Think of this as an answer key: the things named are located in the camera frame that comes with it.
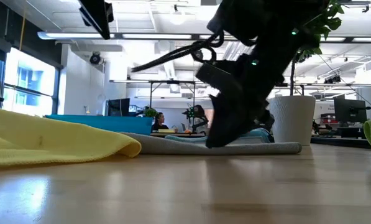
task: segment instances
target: computer monitor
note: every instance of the computer monitor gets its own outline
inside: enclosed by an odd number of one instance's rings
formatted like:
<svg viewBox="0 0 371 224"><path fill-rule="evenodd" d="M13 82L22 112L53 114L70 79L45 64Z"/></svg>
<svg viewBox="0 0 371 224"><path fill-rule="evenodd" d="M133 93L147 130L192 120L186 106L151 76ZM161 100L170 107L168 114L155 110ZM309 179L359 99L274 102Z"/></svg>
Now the computer monitor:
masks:
<svg viewBox="0 0 371 224"><path fill-rule="evenodd" d="M183 132L185 132L185 131L186 131L185 124L184 124L184 123L181 123L181 126L182 126L182 128L183 128Z"/></svg>
<svg viewBox="0 0 371 224"><path fill-rule="evenodd" d="M108 100L106 102L105 116L128 116L130 99Z"/></svg>
<svg viewBox="0 0 371 224"><path fill-rule="evenodd" d="M336 121L361 123L367 121L364 100L334 99L334 111Z"/></svg>

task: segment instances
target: woman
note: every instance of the woman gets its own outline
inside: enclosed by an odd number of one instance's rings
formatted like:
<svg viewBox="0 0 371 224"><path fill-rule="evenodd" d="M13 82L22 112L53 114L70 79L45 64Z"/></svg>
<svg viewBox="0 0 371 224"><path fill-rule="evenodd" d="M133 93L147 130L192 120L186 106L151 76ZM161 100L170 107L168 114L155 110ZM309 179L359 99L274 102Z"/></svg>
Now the woman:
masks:
<svg viewBox="0 0 371 224"><path fill-rule="evenodd" d="M164 122L165 122L165 115L163 115L162 112L159 112L155 116L155 122L152 125L152 130L158 131L159 129L168 129L168 127L163 124Z"/></svg>
<svg viewBox="0 0 371 224"><path fill-rule="evenodd" d="M195 105L193 111L195 114L194 124L192 125L193 132L208 134L209 120L204 113L204 109L201 105Z"/></svg>

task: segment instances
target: wooden table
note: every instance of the wooden table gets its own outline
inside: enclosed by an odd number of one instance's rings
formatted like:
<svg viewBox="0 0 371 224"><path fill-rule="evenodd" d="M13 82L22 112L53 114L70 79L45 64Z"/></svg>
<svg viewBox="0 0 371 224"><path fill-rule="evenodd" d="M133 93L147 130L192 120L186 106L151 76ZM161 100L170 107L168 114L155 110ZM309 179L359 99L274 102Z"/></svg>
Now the wooden table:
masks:
<svg viewBox="0 0 371 224"><path fill-rule="evenodd" d="M111 156L0 170L0 223L371 224L371 150Z"/></svg>
<svg viewBox="0 0 371 224"><path fill-rule="evenodd" d="M200 138L205 137L204 134L188 134L188 133L151 133L151 136L164 138L168 135L177 136L182 138Z"/></svg>

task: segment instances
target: white planter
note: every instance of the white planter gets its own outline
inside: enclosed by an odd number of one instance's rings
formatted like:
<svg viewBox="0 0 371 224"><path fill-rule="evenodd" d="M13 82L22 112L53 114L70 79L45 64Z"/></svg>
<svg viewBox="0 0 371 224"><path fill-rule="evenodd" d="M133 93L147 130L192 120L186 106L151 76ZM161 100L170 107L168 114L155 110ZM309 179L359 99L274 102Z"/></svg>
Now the white planter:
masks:
<svg viewBox="0 0 371 224"><path fill-rule="evenodd" d="M275 122L275 142L299 142L309 146L315 98L312 96L280 96L270 100L269 109Z"/></svg>

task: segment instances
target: glass window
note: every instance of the glass window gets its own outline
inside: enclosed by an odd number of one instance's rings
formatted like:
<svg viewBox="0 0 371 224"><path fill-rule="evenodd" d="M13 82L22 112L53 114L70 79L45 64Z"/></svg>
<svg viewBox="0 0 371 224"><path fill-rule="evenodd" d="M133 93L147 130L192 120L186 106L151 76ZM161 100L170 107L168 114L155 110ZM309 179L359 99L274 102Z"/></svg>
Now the glass window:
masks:
<svg viewBox="0 0 371 224"><path fill-rule="evenodd" d="M7 54L4 82L52 96L55 68L30 55L11 49Z"/></svg>
<svg viewBox="0 0 371 224"><path fill-rule="evenodd" d="M49 96L38 96L11 88L4 89L3 109L27 115L51 114L53 100Z"/></svg>

